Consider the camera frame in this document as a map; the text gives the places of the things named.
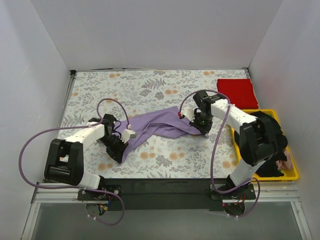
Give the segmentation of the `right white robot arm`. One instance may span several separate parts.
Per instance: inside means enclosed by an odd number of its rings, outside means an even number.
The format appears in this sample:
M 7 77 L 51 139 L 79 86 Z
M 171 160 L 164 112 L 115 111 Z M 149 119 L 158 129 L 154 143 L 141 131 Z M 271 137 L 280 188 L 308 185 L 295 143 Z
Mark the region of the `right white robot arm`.
M 274 125 L 268 116 L 257 117 L 239 109 L 223 93 L 214 91 L 213 95 L 208 95 L 207 90 L 199 90 L 191 96 L 197 108 L 181 106 L 180 118 L 187 118 L 203 135 L 210 132 L 213 118 L 222 120 L 223 126 L 229 125 L 238 134 L 240 161 L 227 177 L 226 184 L 214 188 L 219 194 L 237 199 L 260 166 L 279 151 Z

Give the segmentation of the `lavender t shirt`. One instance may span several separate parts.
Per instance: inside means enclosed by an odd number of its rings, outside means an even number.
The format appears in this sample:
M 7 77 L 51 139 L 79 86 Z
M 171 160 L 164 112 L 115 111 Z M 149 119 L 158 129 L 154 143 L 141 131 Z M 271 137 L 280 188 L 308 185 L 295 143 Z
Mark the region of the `lavender t shirt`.
M 121 164 L 125 162 L 130 152 L 153 135 L 170 139 L 177 139 L 185 135 L 200 135 L 200 131 L 191 126 L 188 119 L 179 119 L 178 110 L 177 106 L 172 106 L 132 117 L 129 122 L 137 136 L 128 141 Z

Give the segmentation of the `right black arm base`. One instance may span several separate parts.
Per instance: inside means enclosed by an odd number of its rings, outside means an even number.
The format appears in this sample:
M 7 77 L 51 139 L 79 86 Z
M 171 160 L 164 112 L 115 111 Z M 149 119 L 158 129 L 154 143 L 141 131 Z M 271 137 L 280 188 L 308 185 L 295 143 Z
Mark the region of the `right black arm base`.
M 210 185 L 209 189 L 206 190 L 206 194 L 209 196 L 212 200 L 255 200 L 256 199 L 256 193 L 254 190 L 254 186 L 251 183 L 245 184 L 243 186 L 240 186 L 234 191 L 228 192 L 228 193 L 218 193 L 214 190 L 213 186 Z

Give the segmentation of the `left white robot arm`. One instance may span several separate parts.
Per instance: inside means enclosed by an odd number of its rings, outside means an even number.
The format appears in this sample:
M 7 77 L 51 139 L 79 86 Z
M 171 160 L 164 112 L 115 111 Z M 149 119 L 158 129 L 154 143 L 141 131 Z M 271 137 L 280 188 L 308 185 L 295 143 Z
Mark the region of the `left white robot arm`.
M 117 119 L 105 114 L 102 119 L 91 118 L 87 127 L 65 138 L 51 141 L 44 169 L 46 180 L 89 189 L 95 200 L 106 196 L 106 187 L 102 176 L 85 171 L 85 151 L 94 143 L 101 142 L 107 154 L 117 163 L 121 163 L 130 138 L 136 133 L 128 126 L 122 133 L 116 130 Z

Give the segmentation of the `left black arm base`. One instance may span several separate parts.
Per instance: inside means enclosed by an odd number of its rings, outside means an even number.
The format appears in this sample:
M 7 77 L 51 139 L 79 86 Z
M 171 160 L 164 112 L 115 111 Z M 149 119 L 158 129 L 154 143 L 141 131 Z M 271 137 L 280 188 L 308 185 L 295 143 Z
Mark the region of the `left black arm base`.
M 88 189 L 81 188 L 78 191 L 77 200 L 78 201 L 108 201 L 112 197 L 110 192 L 113 194 L 121 195 L 122 186 L 119 184 L 107 184 L 100 190 L 100 192 L 92 191 Z

